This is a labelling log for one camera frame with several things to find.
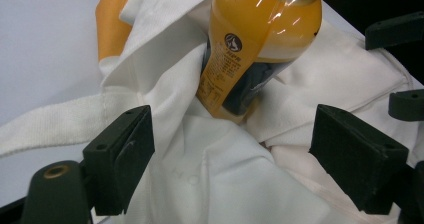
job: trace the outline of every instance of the yellow bottle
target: yellow bottle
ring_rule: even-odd
[[[210,56],[197,97],[239,123],[262,87],[299,57],[321,25],[321,0],[213,0]]]

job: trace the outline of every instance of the circular logo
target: circular logo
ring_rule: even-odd
[[[239,52],[243,45],[241,44],[240,38],[233,33],[228,33],[225,35],[225,45],[230,51]]]

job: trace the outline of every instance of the white cloth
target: white cloth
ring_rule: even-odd
[[[148,104],[156,153],[128,214],[116,222],[395,223],[396,208],[388,217],[358,212],[307,149],[316,104],[324,103],[352,111],[412,150],[418,124],[393,120],[386,111],[391,91],[411,88],[409,74],[385,51],[365,51],[362,41],[324,20],[311,48],[265,87],[259,108],[243,125],[246,132],[212,119],[195,98],[209,3],[128,0],[120,16],[133,28],[122,54],[100,61],[101,90],[7,120],[0,127],[0,156],[87,142],[121,112]],[[0,14],[11,15],[2,4]],[[0,36],[12,28],[6,24]],[[50,31],[47,40],[60,33]],[[2,48],[0,56],[19,55],[18,47]],[[31,63],[45,61],[50,63],[49,55]],[[13,66],[15,60],[7,62]],[[258,142],[272,147],[272,155]]]

